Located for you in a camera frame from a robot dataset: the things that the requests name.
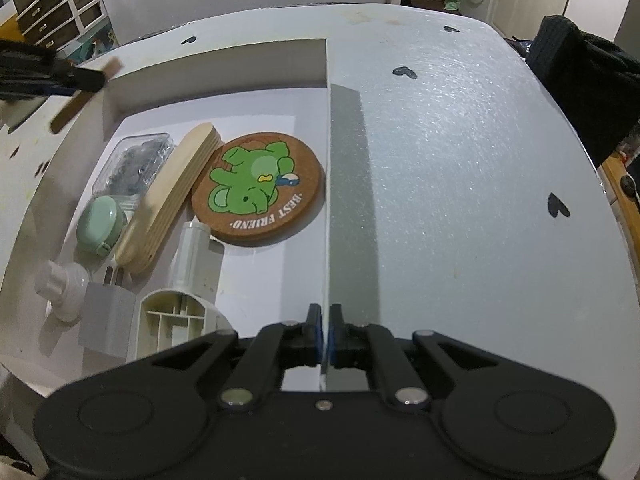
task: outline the white plastic bottle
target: white plastic bottle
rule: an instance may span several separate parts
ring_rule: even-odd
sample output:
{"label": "white plastic bottle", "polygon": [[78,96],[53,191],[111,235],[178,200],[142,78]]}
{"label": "white plastic bottle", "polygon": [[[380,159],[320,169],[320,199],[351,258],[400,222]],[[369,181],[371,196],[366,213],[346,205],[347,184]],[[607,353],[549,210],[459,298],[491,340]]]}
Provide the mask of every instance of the white plastic bottle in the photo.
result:
{"label": "white plastic bottle", "polygon": [[211,228],[207,224],[193,220],[185,222],[180,232],[180,243],[175,255],[170,288],[198,296],[201,274],[206,272],[205,259],[209,252]]}
{"label": "white plastic bottle", "polygon": [[51,311],[60,321],[71,323],[80,317],[90,280],[89,273],[80,264],[59,266],[48,260],[38,265],[35,289],[39,296],[51,302]]}

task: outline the wooden block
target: wooden block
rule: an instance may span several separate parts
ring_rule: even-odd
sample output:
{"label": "wooden block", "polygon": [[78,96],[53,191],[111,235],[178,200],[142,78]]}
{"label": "wooden block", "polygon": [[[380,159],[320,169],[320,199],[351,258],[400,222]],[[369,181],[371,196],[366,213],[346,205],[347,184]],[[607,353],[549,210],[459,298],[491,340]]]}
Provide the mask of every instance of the wooden block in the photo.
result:
{"label": "wooden block", "polygon": [[[122,69],[122,63],[117,57],[112,57],[102,69],[104,78],[109,81],[116,76],[116,74]],[[67,126],[71,120],[80,113],[80,110],[94,97],[93,92],[87,92],[85,90],[78,91],[74,96],[66,102],[62,107],[62,110],[52,119],[49,124],[51,133],[57,135],[62,129]]]}
{"label": "wooden block", "polygon": [[115,250],[120,266],[139,274],[151,264],[193,183],[221,145],[213,124],[204,123],[174,148],[120,237]]}
{"label": "wooden block", "polygon": [[216,150],[193,187],[191,205],[214,236],[251,243],[290,228],[321,187],[322,167],[304,142],[256,133]]}

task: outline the white bottle cap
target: white bottle cap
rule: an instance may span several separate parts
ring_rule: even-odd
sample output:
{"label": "white bottle cap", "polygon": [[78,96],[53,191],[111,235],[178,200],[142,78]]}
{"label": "white bottle cap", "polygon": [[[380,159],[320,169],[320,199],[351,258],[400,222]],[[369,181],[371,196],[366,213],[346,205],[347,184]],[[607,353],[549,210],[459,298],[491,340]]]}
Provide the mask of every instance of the white bottle cap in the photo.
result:
{"label": "white bottle cap", "polygon": [[52,261],[38,264],[35,278],[36,294],[51,303],[62,301],[68,277],[66,269]]}

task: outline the plastic container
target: plastic container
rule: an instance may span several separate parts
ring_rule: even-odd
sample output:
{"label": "plastic container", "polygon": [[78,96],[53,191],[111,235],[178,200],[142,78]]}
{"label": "plastic container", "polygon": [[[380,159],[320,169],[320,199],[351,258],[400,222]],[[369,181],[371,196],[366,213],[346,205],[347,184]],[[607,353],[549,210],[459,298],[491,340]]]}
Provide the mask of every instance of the plastic container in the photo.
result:
{"label": "plastic container", "polygon": [[98,175],[92,195],[113,196],[123,209],[134,210],[173,149],[169,134],[125,137]]}
{"label": "plastic container", "polygon": [[36,293],[51,303],[51,311],[60,320],[71,323],[78,319],[87,284],[91,278],[80,264],[59,266],[46,261],[38,266]]}
{"label": "plastic container", "polygon": [[228,328],[226,317],[208,301],[180,290],[156,290],[140,302],[136,359]]}
{"label": "plastic container", "polygon": [[107,256],[126,225],[127,217],[117,200],[111,196],[96,197],[78,219],[78,246],[83,251]]}
{"label": "plastic container", "polygon": [[185,222],[180,232],[180,243],[175,255],[170,287],[198,295],[198,284],[203,281],[203,272],[209,272],[204,262],[209,252],[211,228],[193,220]]}

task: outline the black heart sticker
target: black heart sticker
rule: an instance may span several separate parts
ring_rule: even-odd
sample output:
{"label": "black heart sticker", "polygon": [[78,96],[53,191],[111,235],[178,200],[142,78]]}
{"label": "black heart sticker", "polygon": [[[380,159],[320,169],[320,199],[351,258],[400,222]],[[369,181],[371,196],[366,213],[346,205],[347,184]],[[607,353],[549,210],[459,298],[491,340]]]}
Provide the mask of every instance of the black heart sticker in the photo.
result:
{"label": "black heart sticker", "polygon": [[418,75],[407,66],[399,66],[394,69],[394,75],[406,75],[411,79],[418,79]]}
{"label": "black heart sticker", "polygon": [[558,213],[562,213],[566,217],[571,216],[569,208],[553,193],[549,193],[549,198],[546,200],[546,208],[549,209],[549,214],[553,218],[556,218]]}

